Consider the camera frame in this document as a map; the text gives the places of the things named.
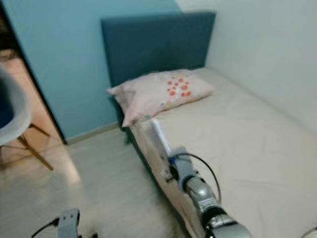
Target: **doorway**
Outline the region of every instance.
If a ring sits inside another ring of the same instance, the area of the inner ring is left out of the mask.
[[[27,95],[32,109],[32,123],[50,135],[47,137],[31,128],[24,133],[24,136],[38,152],[66,144],[64,136],[34,80],[2,5],[0,7],[0,62]],[[1,149],[2,160],[5,164],[31,155],[28,150],[17,149],[17,147],[22,146],[15,140]]]

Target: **mattress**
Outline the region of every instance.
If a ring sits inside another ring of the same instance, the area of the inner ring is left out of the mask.
[[[171,148],[184,145],[215,171],[222,206],[255,238],[298,238],[317,225],[317,137],[208,69],[196,73],[215,93],[156,116]],[[149,122],[131,131],[158,184],[192,237],[204,237],[196,211],[149,140]],[[194,167],[216,192],[204,165]]]

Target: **tiled floor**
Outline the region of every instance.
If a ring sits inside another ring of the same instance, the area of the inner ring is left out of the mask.
[[[15,58],[5,61],[3,64],[11,76],[20,84],[27,94],[33,112],[33,123],[51,135],[51,137],[47,138],[46,136],[38,133],[36,130],[30,129],[26,132],[26,138],[29,143],[38,151],[44,151],[45,149],[61,144],[57,131],[53,126],[53,123],[46,112],[31,79],[29,78],[29,74],[26,71],[23,62],[20,59]],[[9,145],[21,147],[17,141],[13,141],[9,143]],[[16,161],[17,159],[30,155],[28,151],[16,149],[2,148],[1,151],[5,163]]]
[[[65,209],[81,212],[84,238],[183,237],[169,206],[119,129],[43,155],[48,171],[28,157],[0,172],[0,237],[30,235]],[[48,228],[39,238],[56,237]]]

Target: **metal robot arm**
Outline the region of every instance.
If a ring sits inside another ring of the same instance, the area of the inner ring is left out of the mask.
[[[217,202],[210,186],[193,170],[189,156],[181,147],[170,154],[170,169],[178,186],[191,198],[207,238],[251,238],[249,231],[231,218]]]

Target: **white chair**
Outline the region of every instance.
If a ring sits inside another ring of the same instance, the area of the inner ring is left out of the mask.
[[[5,144],[17,139],[24,146],[24,149],[30,151],[31,154],[38,158],[49,170],[53,170],[53,167],[27,142],[26,138],[23,136],[23,133],[29,128],[34,128],[44,135],[50,135],[36,125],[32,124],[32,113],[26,94],[14,81],[14,79],[5,71],[1,64],[0,82],[2,82],[3,86],[6,88],[9,101],[14,112],[13,119],[7,125],[0,128],[0,149],[1,147],[16,148],[7,146]]]

